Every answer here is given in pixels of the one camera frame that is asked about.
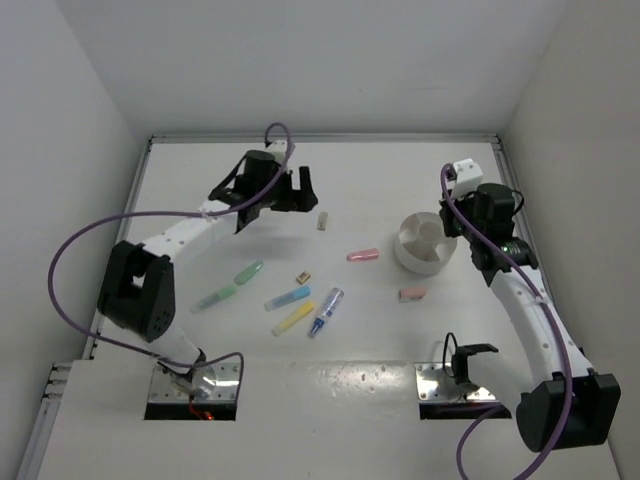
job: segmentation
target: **gray wall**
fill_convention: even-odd
[[[622,385],[611,443],[640,478],[640,4],[570,8],[505,137],[559,311]]]
[[[569,0],[57,0],[142,137],[507,125]]]
[[[74,230],[121,211],[141,152],[52,0],[0,2],[0,478],[14,478],[51,363],[84,339],[55,314],[48,263]],[[88,324],[115,229],[63,262]]]

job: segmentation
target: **white bowl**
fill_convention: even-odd
[[[405,218],[394,243],[400,263],[414,273],[435,275],[449,262],[458,240],[444,236],[440,217],[419,212]]]

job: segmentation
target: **blue marker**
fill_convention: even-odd
[[[322,307],[320,307],[316,313],[316,319],[313,321],[313,325],[311,325],[311,330],[309,331],[309,336],[311,338],[315,337],[316,333],[324,327],[324,324],[331,320],[331,316],[333,315],[333,312],[336,311],[342,297],[344,297],[344,292],[339,288],[331,290],[331,293],[322,304]]]
[[[293,303],[296,300],[300,300],[301,298],[308,297],[309,295],[311,295],[311,288],[309,287],[296,288],[295,290],[289,293],[285,293],[284,295],[280,295],[279,297],[276,297],[273,300],[269,300],[264,304],[264,308],[267,311],[274,310],[276,308],[289,305],[290,303]]]

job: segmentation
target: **green marker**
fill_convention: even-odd
[[[236,282],[236,285],[244,285],[249,280],[251,280],[251,278],[253,278],[253,276],[256,273],[258,273],[262,269],[263,265],[264,263],[262,263],[260,260],[258,260],[255,263],[252,263],[243,271],[241,271],[238,275],[236,275],[236,278],[234,278],[233,281]]]
[[[191,313],[201,312],[202,310],[205,310],[211,307],[212,305],[215,305],[216,303],[220,303],[225,298],[229,298],[232,295],[235,295],[237,291],[238,289],[235,287],[235,285],[227,285],[226,287],[221,288],[217,292],[213,292],[208,297],[205,297],[199,302],[192,305],[189,308],[189,311]]]

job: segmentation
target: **robotic arm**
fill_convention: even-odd
[[[539,452],[558,422],[564,400],[565,378],[559,348],[540,303],[546,303],[558,322],[569,354],[574,395],[567,424],[555,448],[604,443],[613,421],[620,387],[611,374],[598,374],[575,345],[558,312],[545,293],[538,261],[522,239],[514,236],[516,208],[513,190],[505,185],[482,183],[482,170],[471,159],[454,163],[448,180],[458,210],[483,235],[520,266],[542,292],[534,298],[520,275],[496,255],[473,232],[457,220],[446,201],[440,217],[448,237],[464,236],[471,259],[487,286],[498,297],[524,346],[530,371],[513,368],[490,344],[465,345],[456,349],[452,370],[458,385],[486,387],[516,418],[527,447]]]
[[[248,151],[200,206],[202,218],[182,220],[137,245],[122,241],[113,247],[98,297],[98,311],[119,327],[136,333],[162,358],[188,364],[206,360],[204,352],[174,322],[174,270],[211,244],[243,230],[263,208],[280,212],[313,209],[318,199],[309,167],[300,167],[299,190],[293,189],[291,172],[286,172],[258,202],[221,217],[206,215],[253,198],[277,174],[285,151],[284,141],[273,142],[265,150]],[[244,171],[238,175],[243,163]],[[193,369],[163,365],[174,378],[191,382]]]

